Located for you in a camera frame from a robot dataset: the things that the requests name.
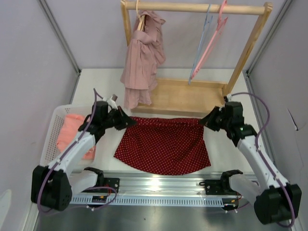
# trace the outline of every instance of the metal linear rail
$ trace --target metal linear rail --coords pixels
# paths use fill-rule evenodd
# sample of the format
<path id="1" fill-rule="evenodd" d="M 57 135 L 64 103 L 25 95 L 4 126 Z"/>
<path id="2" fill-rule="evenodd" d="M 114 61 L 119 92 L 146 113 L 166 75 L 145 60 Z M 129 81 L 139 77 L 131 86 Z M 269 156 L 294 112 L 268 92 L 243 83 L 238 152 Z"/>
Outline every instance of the metal linear rail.
<path id="1" fill-rule="evenodd" d="M 37 0 L 37 1 L 38 1 L 38 4 L 40 5 L 40 7 L 42 8 L 47 20 L 49 21 L 51 28 L 55 32 L 55 35 L 58 38 L 64 52 L 66 53 L 72 67 L 76 71 L 77 76 L 79 76 L 80 68 L 78 67 L 76 59 L 74 58 L 74 55 L 73 55 L 71 49 L 69 48 L 69 45 L 68 45 L 65 37 L 63 36 L 63 33 L 62 33 L 55 17 L 53 16 L 52 11 L 51 11 L 48 3 L 46 2 L 46 0 Z"/>
<path id="2" fill-rule="evenodd" d="M 184 176 L 160 176 L 149 173 L 129 173 L 105 171 L 105 177 L 120 178 L 117 199 L 113 205 L 155 205 L 155 206 L 209 206 L 223 207 L 223 199 L 236 196 L 206 195 L 199 183 L 204 179 L 218 180 L 221 173 L 208 175 L 188 174 Z M 246 174 L 250 180 L 256 180 L 254 175 Z M 71 204 L 101 205 L 93 201 L 99 193 L 82 193 L 72 198 Z"/>

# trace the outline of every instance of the clothes hanger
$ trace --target clothes hanger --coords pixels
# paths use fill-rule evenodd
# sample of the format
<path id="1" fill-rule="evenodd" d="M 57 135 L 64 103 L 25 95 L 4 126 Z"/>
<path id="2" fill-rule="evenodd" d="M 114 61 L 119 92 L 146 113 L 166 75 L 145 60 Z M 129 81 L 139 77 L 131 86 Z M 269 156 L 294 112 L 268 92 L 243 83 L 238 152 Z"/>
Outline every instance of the clothes hanger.
<path id="1" fill-rule="evenodd" d="M 137 13 L 137 16 L 139 18 L 139 24 L 138 24 L 138 27 L 137 27 L 137 30 L 141 30 L 143 31 L 144 29 L 144 18 L 145 18 L 145 15 L 142 15 L 140 16 L 139 12 L 138 12 L 138 3 L 139 3 L 140 0 L 137 0 L 136 1 L 136 13 Z"/>
<path id="2" fill-rule="evenodd" d="M 207 31 L 208 31 L 208 29 L 211 27 L 211 23 L 212 23 L 212 20 L 213 20 L 213 16 L 211 17 L 211 19 L 210 19 L 209 21 L 207 21 L 207 16 L 208 16 L 208 13 L 209 13 L 210 8 L 211 8 L 211 4 L 208 6 L 208 9 L 207 9 L 207 12 L 206 12 L 205 22 L 204 22 L 204 25 L 203 25 L 202 35 L 201 35 L 201 39 L 200 39 L 200 42 L 199 42 L 199 46 L 198 46 L 198 50 L 197 50 L 196 57 L 195 57 L 195 59 L 194 59 L 193 65 L 192 65 L 193 67 L 192 67 L 191 74 L 190 74 L 190 76 L 189 76 L 188 84 L 191 83 L 193 72 L 194 72 L 194 70 L 195 70 L 195 68 L 196 68 L 197 61 L 199 60 L 202 47 L 203 47 L 203 45 L 204 45 L 204 43 L 205 43 L 205 39 L 206 39 L 206 36 L 207 36 Z"/>
<path id="3" fill-rule="evenodd" d="M 225 28 L 226 22 L 228 20 L 228 17 L 226 17 L 224 20 L 221 19 L 222 16 L 222 10 L 225 7 L 225 5 L 227 4 L 227 0 L 224 0 L 221 7 L 220 7 L 220 11 L 219 11 L 219 16 L 218 16 L 218 25 L 217 28 L 213 34 L 213 37 L 211 38 L 206 50 L 204 51 L 200 61 L 198 62 L 196 68 L 194 69 L 193 73 L 192 73 L 192 77 L 191 79 L 193 79 L 196 74 L 199 72 L 199 70 L 201 69 L 201 67 L 204 65 L 204 63 L 206 62 L 206 60 L 208 59 L 210 53 L 212 52 L 213 48 L 215 47 L 217 41 L 219 40 L 219 37 L 222 33 L 222 31 Z"/>

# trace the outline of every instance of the pink hanger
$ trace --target pink hanger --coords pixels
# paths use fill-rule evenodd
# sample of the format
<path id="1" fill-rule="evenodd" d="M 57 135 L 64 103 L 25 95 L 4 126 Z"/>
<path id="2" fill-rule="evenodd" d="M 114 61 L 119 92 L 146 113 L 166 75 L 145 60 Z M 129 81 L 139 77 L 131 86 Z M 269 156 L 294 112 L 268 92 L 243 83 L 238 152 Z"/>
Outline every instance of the pink hanger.
<path id="1" fill-rule="evenodd" d="M 196 76 L 196 74 L 199 72 L 199 70 L 201 69 L 201 67 L 204 65 L 204 63 L 206 62 L 206 60 L 208 59 L 210 53 L 212 52 L 213 48 L 215 47 L 217 41 L 219 40 L 219 37 L 222 33 L 222 31 L 225 28 L 226 22 L 228 20 L 228 17 L 226 17 L 223 21 L 221 20 L 221 15 L 222 15 L 222 10 L 224 8 L 224 6 L 227 4 L 227 0 L 224 0 L 221 7 L 220 7 L 220 11 L 219 11 L 219 17 L 218 17 L 218 25 L 217 28 L 213 34 L 213 37 L 211 38 L 208 46 L 206 47 L 206 50 L 204 51 L 200 61 L 198 62 L 196 68 L 194 69 L 193 73 L 192 73 L 192 79 Z"/>

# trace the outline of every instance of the gray wall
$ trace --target gray wall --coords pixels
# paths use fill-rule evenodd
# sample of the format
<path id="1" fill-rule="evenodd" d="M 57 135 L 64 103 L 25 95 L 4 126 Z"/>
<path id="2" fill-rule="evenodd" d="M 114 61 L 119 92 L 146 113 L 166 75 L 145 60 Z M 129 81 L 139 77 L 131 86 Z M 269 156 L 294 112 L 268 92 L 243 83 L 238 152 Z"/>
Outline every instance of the gray wall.
<path id="1" fill-rule="evenodd" d="M 307 0 L 292 3 L 251 76 L 254 91 L 270 107 L 268 133 L 277 166 L 302 189 L 299 216 L 304 230 L 308 230 L 307 9 Z"/>
<path id="2" fill-rule="evenodd" d="M 0 70 L 0 195 L 13 193 L 2 230 L 17 231 L 51 114 L 77 78 L 37 1 L 0 1 Z"/>
<path id="3" fill-rule="evenodd" d="M 151 0 L 169 2 L 198 2 L 221 4 L 222 0 Z M 228 4 L 262 6 L 267 0 L 230 0 Z M 256 48 L 247 61 L 249 67 L 258 47 L 270 29 L 285 0 L 270 0 L 273 11 Z M 120 9 L 120 0 L 47 0 L 57 22 L 81 68 L 119 68 L 124 66 L 126 40 Z M 205 20 L 205 13 L 158 12 L 163 25 L 166 62 L 162 67 L 191 68 Z M 213 14 L 211 39 L 217 27 Z M 226 28 L 213 49 L 204 68 L 234 68 L 257 20 L 253 15 L 228 15 Z M 131 23 L 136 12 L 130 11 Z"/>

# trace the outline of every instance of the hanging shirt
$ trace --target hanging shirt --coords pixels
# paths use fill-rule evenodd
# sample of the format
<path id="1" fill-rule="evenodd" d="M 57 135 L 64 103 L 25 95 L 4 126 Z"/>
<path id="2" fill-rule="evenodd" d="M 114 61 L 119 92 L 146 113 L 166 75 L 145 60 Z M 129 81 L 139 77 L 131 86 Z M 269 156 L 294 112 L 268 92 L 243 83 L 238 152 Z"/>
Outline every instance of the hanging shirt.
<path id="1" fill-rule="evenodd" d="M 152 103 L 150 96 L 157 86 L 157 67 L 166 59 L 161 31 L 165 21 L 153 11 L 141 15 L 145 15 L 144 31 L 137 30 L 137 18 L 120 80 L 125 85 L 124 107 L 128 109 L 137 107 L 138 103 Z"/>

